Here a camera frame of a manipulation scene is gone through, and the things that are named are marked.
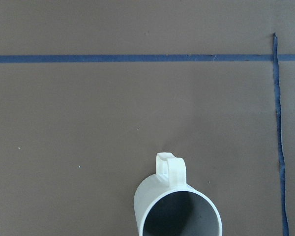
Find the white ribbed HOME mug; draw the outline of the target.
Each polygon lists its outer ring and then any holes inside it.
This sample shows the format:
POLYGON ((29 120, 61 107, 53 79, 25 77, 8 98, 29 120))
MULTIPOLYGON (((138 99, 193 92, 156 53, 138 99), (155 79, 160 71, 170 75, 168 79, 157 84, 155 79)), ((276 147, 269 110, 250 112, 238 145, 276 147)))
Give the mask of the white ribbed HOME mug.
POLYGON ((214 203, 187 184, 183 158, 156 155, 156 173, 145 178, 134 195, 140 236, 221 236, 221 216, 214 203))

